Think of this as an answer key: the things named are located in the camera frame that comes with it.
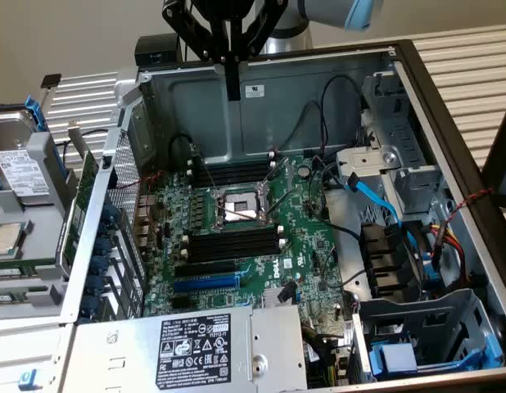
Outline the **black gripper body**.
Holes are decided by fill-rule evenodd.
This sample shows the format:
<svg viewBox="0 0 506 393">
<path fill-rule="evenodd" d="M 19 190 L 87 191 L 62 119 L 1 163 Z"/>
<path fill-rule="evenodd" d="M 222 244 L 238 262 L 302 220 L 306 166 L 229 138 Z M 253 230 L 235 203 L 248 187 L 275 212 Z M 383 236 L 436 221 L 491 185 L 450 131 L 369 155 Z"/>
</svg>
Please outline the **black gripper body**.
<svg viewBox="0 0 506 393">
<path fill-rule="evenodd" d="M 193 0 L 192 4 L 208 21 L 242 20 L 252 8 L 254 0 Z"/>
</svg>

